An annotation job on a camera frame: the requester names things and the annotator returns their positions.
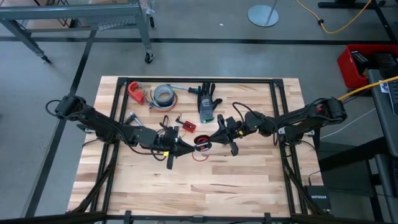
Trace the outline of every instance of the wooden tabletop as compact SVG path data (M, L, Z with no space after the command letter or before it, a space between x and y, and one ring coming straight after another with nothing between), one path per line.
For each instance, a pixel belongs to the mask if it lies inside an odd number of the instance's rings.
M95 100L94 107L108 116L117 79L118 77L102 77ZM154 90L164 83L143 84L145 90ZM303 107L299 80L285 78L284 84L289 111ZM197 83L176 85L198 86ZM201 124L196 95L184 90L175 92L178 104L172 111L158 112L129 99L126 114L134 111L145 126L156 130L160 129L159 122L165 114L170 118L169 126L178 125L175 119L181 115L183 120L197 125L194 133L180 131L182 139L189 144L193 144L196 136L211 135L218 129L216 120ZM120 114L122 97L121 95L116 120ZM234 101L245 103L254 111L267 116L274 115L268 84L217 83L213 99L215 98L223 99L222 104L215 109L215 116L222 114L224 118L233 116L236 121L240 120L231 106ZM247 111L245 108L239 109L243 114ZM95 134L88 134L86 141L95 138ZM308 137L303 140L312 143ZM279 146L272 144L272 137L264 138L259 134L251 134L235 141L239 147L239 155L235 157L231 155L229 146L214 143L206 152L210 156L205 162L194 161L192 155L187 154L174 160L172 170L166 169L166 161L159 162L152 156L138 155L121 144L108 213L123 215L125 210L131 210L134 215L261 217L269 212L272 217L289 217ZM102 148L103 143L98 141L83 148L68 209L75 208L94 186ZM148 152L139 146L136 149ZM204 158L200 152L195 152L194 155L197 159ZM297 157L305 185L308 175L319 170L317 155L308 144L300 144L297 146ZM320 173L312 175L311 181L312 184L321 185ZM296 210L300 211L297 190L294 185L292 188ZM101 208L103 202L103 189L98 208Z

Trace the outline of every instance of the small red box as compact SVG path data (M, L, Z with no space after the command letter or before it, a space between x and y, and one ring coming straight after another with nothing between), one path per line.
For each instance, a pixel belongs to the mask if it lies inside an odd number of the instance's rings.
M354 62L352 51L357 50L368 60L372 60L372 54L376 52L391 52L398 57L398 45L382 44L349 44L345 51L338 57L337 62L343 75L347 88L361 88L368 84L368 78L359 74Z

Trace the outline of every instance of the metal shelf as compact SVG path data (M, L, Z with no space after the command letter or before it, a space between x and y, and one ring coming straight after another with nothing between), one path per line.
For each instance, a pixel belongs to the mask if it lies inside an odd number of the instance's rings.
M71 19L71 26L49 29L26 29L20 20L58 19L67 26ZM0 22L31 49L37 56L49 62L44 51L31 38L32 32L65 32L105 29L139 29L146 55L145 61L151 63L153 59L152 46L146 21L153 21L150 15L142 13L138 0L130 0L125 4L83 4L69 5L67 0L48 0L46 6L0 7Z

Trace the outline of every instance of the roll of tape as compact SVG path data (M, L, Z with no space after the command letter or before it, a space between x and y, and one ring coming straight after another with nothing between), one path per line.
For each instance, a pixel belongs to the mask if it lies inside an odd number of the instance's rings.
M154 91L154 100L159 106L170 106L174 102L174 91L168 85L160 85L156 87Z

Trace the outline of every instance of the black glove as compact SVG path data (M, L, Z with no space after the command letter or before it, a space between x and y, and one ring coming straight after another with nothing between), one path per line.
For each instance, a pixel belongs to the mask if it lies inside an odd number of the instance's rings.
M219 103L223 102L222 99L216 99L213 102L215 88L216 84L209 82L203 83L201 87L198 87L198 112L202 123L213 121L213 110L216 109Z

